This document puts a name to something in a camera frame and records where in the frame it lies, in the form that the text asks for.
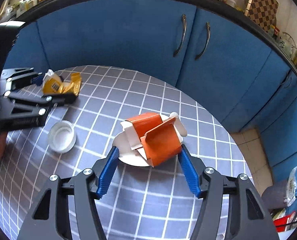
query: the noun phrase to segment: white container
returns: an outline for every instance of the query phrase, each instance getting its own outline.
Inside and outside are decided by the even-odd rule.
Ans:
[[[76,142],[76,133],[73,125],[68,121],[57,122],[50,129],[47,141],[53,151],[57,153],[68,152]]]

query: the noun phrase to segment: bolt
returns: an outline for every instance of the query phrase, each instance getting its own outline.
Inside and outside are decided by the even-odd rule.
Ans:
[[[240,179],[241,180],[247,180],[248,179],[248,176],[244,173],[240,174]]]
[[[10,91],[9,90],[4,93],[4,97],[5,98],[8,97],[9,95],[10,95]]]
[[[205,172],[206,172],[207,174],[212,174],[212,173],[214,173],[214,169],[211,168],[211,167],[207,167],[207,168],[205,169]]]
[[[92,173],[92,169],[90,169],[90,168],[87,168],[83,171],[84,175],[90,175],[91,173]]]
[[[56,174],[53,174],[50,176],[50,181],[56,181],[58,176]]]
[[[38,114],[39,115],[44,115],[46,112],[46,109],[45,108],[41,108],[39,111],[38,111]]]

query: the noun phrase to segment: checkered cutting board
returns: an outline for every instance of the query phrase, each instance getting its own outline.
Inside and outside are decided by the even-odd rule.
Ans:
[[[237,176],[250,171],[233,139],[202,106],[176,88],[140,72],[101,66],[79,66],[58,71],[66,80],[81,72],[83,85],[70,107],[51,112],[43,128],[14,131],[8,135],[6,154],[0,163],[0,227],[15,240],[34,197],[48,177],[61,178],[89,168],[111,149],[120,122],[152,111],[178,112],[188,131],[184,143],[220,173]],[[19,93],[40,96],[40,87]],[[48,148],[47,134],[60,120],[74,124],[75,146],[66,154]],[[69,197],[73,239],[79,239],[74,197]],[[109,191],[96,201],[109,240],[189,239],[202,200],[191,194],[176,157],[156,168],[120,163]],[[224,233],[228,196],[223,198],[219,234]]]
[[[273,24],[279,3],[276,0],[252,0],[246,16],[268,32]]]

